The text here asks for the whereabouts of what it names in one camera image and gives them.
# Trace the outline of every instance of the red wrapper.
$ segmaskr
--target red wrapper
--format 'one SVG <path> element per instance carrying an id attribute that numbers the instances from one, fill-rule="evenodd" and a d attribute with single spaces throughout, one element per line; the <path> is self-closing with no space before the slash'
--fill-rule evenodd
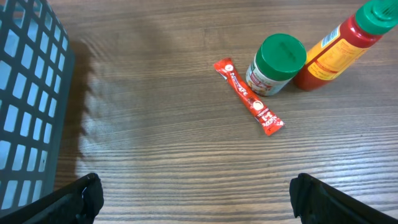
<path id="1" fill-rule="evenodd" d="M 259 97 L 245 84 L 230 58 L 215 63 L 214 68 L 232 86 L 246 108 L 260 122 L 268 136 L 283 127 L 284 122 L 262 103 Z"/>

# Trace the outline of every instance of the green lid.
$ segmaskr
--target green lid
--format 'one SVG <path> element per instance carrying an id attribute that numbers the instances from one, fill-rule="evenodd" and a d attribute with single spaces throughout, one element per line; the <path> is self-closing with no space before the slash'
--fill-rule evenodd
<path id="1" fill-rule="evenodd" d="M 275 81 L 293 78 L 304 66 L 307 53 L 300 41 L 291 35 L 269 36 L 257 51 L 256 63 L 261 73 Z"/>
<path id="2" fill-rule="evenodd" d="M 398 23 L 398 0 L 373 0 L 355 14 L 359 27 L 374 35 L 389 32 Z"/>

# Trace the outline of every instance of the sauce bottle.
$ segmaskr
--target sauce bottle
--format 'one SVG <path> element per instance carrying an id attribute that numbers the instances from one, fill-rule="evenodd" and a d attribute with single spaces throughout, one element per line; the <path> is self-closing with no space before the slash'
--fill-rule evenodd
<path id="1" fill-rule="evenodd" d="M 372 0 L 307 52 L 293 82 L 311 91 L 330 83 L 398 23 L 398 0 Z"/>

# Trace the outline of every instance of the wooden table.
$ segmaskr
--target wooden table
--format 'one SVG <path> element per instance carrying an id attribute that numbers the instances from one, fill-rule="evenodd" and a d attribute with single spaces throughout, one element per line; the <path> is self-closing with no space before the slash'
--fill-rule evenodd
<path id="1" fill-rule="evenodd" d="M 358 1 L 50 3 L 76 53 L 55 188 L 98 173 L 96 223 L 300 223 L 301 172 L 398 218 L 398 29 L 324 88 L 264 98 L 272 137 L 213 70 L 243 75 L 278 32 L 309 49 Z"/>

